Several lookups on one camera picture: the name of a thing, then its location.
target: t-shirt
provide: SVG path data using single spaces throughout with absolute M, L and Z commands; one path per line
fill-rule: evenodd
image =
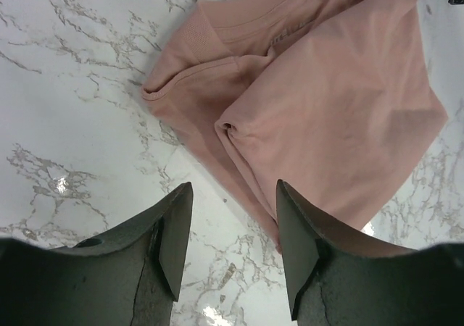
M 199 1 L 144 99 L 276 243 L 278 179 L 361 228 L 447 117 L 416 1 Z

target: white marble surface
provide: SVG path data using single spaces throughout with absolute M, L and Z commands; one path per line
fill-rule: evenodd
M 172 325 L 286 326 L 281 258 L 138 88 L 196 0 L 0 0 L 0 233 L 72 245 L 194 184 Z M 366 231 L 464 240 L 464 7 L 420 0 L 431 82 L 450 121 Z

